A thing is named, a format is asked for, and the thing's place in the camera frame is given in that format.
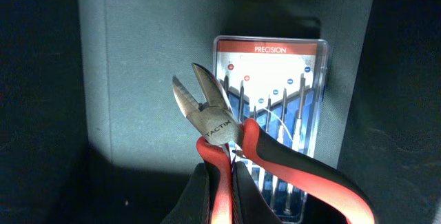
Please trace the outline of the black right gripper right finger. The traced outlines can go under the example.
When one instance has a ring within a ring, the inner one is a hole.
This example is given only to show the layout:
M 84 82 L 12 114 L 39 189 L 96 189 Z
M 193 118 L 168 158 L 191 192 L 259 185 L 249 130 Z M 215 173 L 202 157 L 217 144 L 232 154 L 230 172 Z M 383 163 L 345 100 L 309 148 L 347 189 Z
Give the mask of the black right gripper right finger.
M 243 162 L 232 166 L 234 224 L 282 224 L 266 204 Z

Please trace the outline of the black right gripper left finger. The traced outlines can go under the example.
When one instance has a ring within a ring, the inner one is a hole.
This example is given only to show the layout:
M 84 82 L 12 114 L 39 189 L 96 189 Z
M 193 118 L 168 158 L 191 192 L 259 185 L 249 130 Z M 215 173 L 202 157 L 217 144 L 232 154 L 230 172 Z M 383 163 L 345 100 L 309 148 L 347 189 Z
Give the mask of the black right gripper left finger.
M 199 163 L 177 204 L 161 224 L 210 224 L 220 180 L 219 169 L 211 163 Z

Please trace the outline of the red handled cutting pliers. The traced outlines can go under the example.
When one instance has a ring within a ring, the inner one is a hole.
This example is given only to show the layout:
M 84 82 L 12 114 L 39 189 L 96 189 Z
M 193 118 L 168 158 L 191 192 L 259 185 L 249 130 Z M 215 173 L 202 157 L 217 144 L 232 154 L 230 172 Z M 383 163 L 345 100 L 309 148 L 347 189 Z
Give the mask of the red handled cutting pliers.
M 255 120 L 240 123 L 216 77 L 197 63 L 192 67 L 206 102 L 197 102 L 177 77 L 172 79 L 172 90 L 183 116 L 201 133 L 196 149 L 214 177 L 210 223 L 234 220 L 232 163 L 226 153 L 230 142 L 266 171 L 338 210 L 348 223 L 377 223 L 367 196 L 355 183 L 332 167 L 280 144 Z

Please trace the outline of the precision screwdriver set case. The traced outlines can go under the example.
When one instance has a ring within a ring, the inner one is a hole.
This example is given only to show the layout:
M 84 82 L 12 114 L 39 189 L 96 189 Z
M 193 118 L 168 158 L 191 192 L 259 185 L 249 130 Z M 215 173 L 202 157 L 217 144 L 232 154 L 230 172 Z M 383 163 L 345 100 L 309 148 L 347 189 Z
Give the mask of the precision screwdriver set case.
M 254 119 L 280 144 L 312 157 L 328 48 L 323 39 L 218 36 L 213 71 L 239 121 Z

